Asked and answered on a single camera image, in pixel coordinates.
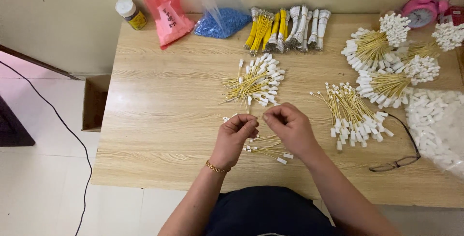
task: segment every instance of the power cord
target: power cord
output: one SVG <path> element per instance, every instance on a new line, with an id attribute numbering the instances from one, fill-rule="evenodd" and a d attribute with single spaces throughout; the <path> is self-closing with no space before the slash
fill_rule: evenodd
<path id="1" fill-rule="evenodd" d="M 89 186 L 89 182 L 90 182 L 90 178 L 92 177 L 92 165 L 90 164 L 90 160 L 89 160 L 89 153 L 87 152 L 87 148 L 85 147 L 84 143 L 81 141 L 81 139 L 78 138 L 78 136 L 73 132 L 71 131 L 71 129 L 69 129 L 69 127 L 67 126 L 67 124 L 63 121 L 63 119 L 61 119 L 61 116 L 58 114 L 57 110 L 55 109 L 55 107 L 47 101 L 47 99 L 45 99 L 38 91 L 37 89 L 35 89 L 34 85 L 31 83 L 31 81 L 29 81 L 29 79 L 25 78 L 23 75 L 21 75 L 18 71 L 16 71 L 15 69 L 13 69 L 12 67 L 10 67 L 9 65 L 3 63 L 2 61 L 0 61 L 0 64 L 8 67 L 9 69 L 13 70 L 13 72 L 17 73 L 20 77 L 24 78 L 31 86 L 32 86 L 32 89 L 34 89 L 34 91 L 38 94 L 38 96 L 40 96 L 40 98 L 42 98 L 47 104 L 49 104 L 53 110 L 55 111 L 55 114 L 58 116 L 59 120 L 61 121 L 61 123 L 63 123 L 63 125 L 66 127 L 66 129 L 68 129 L 68 131 L 70 133 L 72 133 L 72 135 L 79 141 L 79 143 L 82 144 L 82 146 L 84 147 L 84 150 L 85 150 L 85 157 L 87 158 L 87 162 L 89 163 L 89 167 L 90 167 L 90 175 L 89 175 L 89 179 L 87 180 L 87 184 L 85 185 L 85 190 L 84 190 L 84 210 L 82 211 L 82 215 L 81 215 L 81 220 L 79 222 L 79 226 L 78 226 L 78 229 L 76 230 L 76 234 L 75 236 L 78 235 L 79 233 L 79 229 L 81 228 L 81 224 L 82 224 L 82 219 L 84 218 L 84 213 L 85 213 L 85 195 L 87 194 L 87 187 Z"/>

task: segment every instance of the black eyeglass frame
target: black eyeglass frame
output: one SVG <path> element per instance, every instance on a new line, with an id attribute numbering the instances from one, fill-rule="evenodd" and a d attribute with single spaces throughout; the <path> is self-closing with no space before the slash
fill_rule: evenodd
<path id="1" fill-rule="evenodd" d="M 406 133 L 409 135 L 409 138 L 411 139 L 411 142 L 413 143 L 414 150 L 416 151 L 416 156 L 406 156 L 406 157 L 401 158 L 400 160 L 394 161 L 393 163 L 386 163 L 384 165 L 378 165 L 378 166 L 374 166 L 374 167 L 369 167 L 369 171 L 373 171 L 373 172 L 390 171 L 390 170 L 394 170 L 396 168 L 400 168 L 400 167 L 407 166 L 409 164 L 415 163 L 415 162 L 417 162 L 417 160 L 419 160 L 421 158 L 421 154 L 419 153 L 419 150 L 417 149 L 417 145 L 414 142 L 414 138 L 411 135 L 411 133 L 409 132 L 409 129 L 407 128 L 407 126 L 403 123 L 403 121 L 399 120 L 396 116 L 391 115 L 391 114 L 388 114 L 388 115 L 395 118 L 396 120 L 398 120 L 403 125 L 404 129 L 406 130 Z M 407 163 L 407 164 L 399 164 L 398 163 L 398 162 L 401 162 L 402 160 L 408 159 L 408 158 L 414 158 L 414 160 L 412 162 Z"/>

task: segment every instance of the bag of white connectors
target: bag of white connectors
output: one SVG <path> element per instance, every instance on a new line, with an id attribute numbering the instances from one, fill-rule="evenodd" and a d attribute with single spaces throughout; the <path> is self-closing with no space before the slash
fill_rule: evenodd
<path id="1" fill-rule="evenodd" d="M 464 95 L 408 88 L 406 119 L 421 156 L 464 180 Z"/>
<path id="2" fill-rule="evenodd" d="M 193 34 L 226 38 L 252 21 L 250 12 L 240 0 L 200 0 L 205 9 L 194 27 Z"/>

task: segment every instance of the dark shirt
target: dark shirt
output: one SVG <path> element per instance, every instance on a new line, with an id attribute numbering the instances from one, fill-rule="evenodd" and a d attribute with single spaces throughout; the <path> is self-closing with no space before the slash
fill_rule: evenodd
<path id="1" fill-rule="evenodd" d="M 277 186 L 221 193 L 205 235 L 340 235 L 312 200 Z"/>

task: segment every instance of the pink plastic bag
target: pink plastic bag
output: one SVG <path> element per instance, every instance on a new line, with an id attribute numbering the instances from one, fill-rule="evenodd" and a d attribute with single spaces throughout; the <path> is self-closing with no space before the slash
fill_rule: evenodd
<path id="1" fill-rule="evenodd" d="M 193 30 L 195 22 L 185 16 L 181 0 L 143 0 L 156 22 L 162 50 Z"/>

